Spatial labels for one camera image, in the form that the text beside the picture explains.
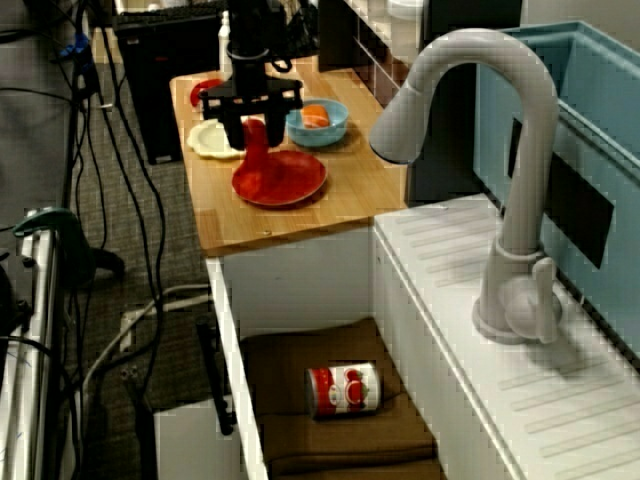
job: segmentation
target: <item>cabinet shelf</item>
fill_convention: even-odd
[[[415,21],[392,17],[387,13],[386,0],[345,0],[345,2],[389,47],[394,57],[410,64],[420,53],[422,16]]]

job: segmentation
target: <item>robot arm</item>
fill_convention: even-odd
[[[264,114],[269,146],[284,138],[285,117],[302,108],[302,82],[266,74],[265,64],[278,71],[291,69],[288,59],[278,57],[285,39],[285,14],[278,0],[229,0],[231,34],[227,54],[233,74],[225,83],[200,93],[205,120],[224,125],[229,144],[244,149],[241,117]],[[286,68],[276,65],[284,60]]]

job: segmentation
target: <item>white faucet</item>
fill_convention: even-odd
[[[393,163],[411,163],[422,149],[436,86],[451,68],[481,63],[518,91],[523,125],[502,232],[494,240],[473,311],[476,328],[500,343],[555,340],[562,314],[551,291],[556,274],[539,237],[558,99],[538,56],[501,32],[465,29],[444,35],[418,56],[402,88],[371,130],[374,152]]]

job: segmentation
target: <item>blue bowl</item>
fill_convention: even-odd
[[[300,110],[292,110],[287,115],[287,134],[294,143],[303,147],[325,147],[336,143],[347,131],[349,110],[340,102],[328,98],[309,98],[306,105],[322,105],[329,115],[330,125],[324,128],[305,128]]]

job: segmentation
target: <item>brown towel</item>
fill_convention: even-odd
[[[384,400],[404,391],[371,318],[325,330],[249,337],[240,347],[256,416],[305,413],[307,368],[371,361]]]
[[[375,415],[314,421],[262,415],[264,459],[273,475],[434,458],[436,441],[406,393]]]
[[[380,467],[283,475],[274,477],[273,480],[446,480],[446,477],[437,460],[420,460]]]

